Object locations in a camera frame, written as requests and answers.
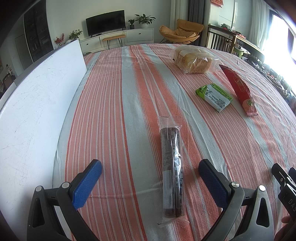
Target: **green snack package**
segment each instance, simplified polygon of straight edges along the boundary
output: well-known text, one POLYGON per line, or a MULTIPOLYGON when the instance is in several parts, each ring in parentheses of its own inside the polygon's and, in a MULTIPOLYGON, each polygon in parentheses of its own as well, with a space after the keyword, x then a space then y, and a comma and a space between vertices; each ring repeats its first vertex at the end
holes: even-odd
POLYGON ((195 92, 218 112, 223 110, 232 101, 232 97, 215 84, 204 85, 195 92))

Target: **striped tablecloth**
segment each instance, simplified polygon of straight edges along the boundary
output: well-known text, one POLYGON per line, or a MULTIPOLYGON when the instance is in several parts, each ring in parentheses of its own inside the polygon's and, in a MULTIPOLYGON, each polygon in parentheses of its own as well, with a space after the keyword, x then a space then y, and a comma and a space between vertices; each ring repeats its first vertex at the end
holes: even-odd
POLYGON ((296 118, 275 88, 247 63, 211 50, 237 71, 256 101, 259 116, 247 117, 217 65, 206 74, 184 74, 168 54, 176 45, 145 44, 85 57, 89 69, 67 146, 65 180, 92 159, 103 174, 79 211, 100 240, 201 240, 221 210, 198 173, 208 158, 229 180, 267 188, 274 229, 285 214, 271 167, 295 164, 296 118), (216 83, 233 97, 218 113, 195 90, 216 83), (189 225, 158 227, 162 216, 162 161, 158 116, 182 120, 186 214, 189 225))

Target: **wooden stool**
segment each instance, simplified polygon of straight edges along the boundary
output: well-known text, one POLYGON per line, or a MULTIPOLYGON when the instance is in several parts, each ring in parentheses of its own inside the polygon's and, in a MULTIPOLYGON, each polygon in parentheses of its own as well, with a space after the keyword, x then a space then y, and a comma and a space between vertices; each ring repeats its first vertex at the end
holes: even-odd
POLYGON ((120 47, 122 47, 122 39, 121 39, 121 38, 125 38, 125 37, 126 37, 125 34, 121 34, 121 35, 116 35, 116 36, 112 36, 112 37, 104 38, 103 41, 107 41, 108 49, 110 49, 111 40, 113 40, 113 39, 118 39, 119 45, 120 45, 120 47))

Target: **orange armchair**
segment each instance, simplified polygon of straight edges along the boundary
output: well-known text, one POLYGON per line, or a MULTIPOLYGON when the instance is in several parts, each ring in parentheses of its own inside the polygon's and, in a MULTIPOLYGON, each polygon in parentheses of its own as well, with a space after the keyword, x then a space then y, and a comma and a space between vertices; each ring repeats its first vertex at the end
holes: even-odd
POLYGON ((159 29, 159 32, 164 37, 163 40, 167 39, 177 44, 190 44, 191 42, 198 39, 199 33, 203 31, 204 28, 205 26, 202 24, 178 19, 176 30, 171 30, 168 27, 162 25, 159 29))

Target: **black cabinet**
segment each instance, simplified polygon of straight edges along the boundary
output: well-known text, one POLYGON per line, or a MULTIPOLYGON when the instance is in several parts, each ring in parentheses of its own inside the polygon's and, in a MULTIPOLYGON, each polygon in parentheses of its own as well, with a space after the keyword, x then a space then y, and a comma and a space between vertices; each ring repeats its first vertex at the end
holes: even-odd
POLYGON ((28 48, 35 62, 53 50, 47 25, 46 0, 39 1, 24 14, 24 25, 28 48))

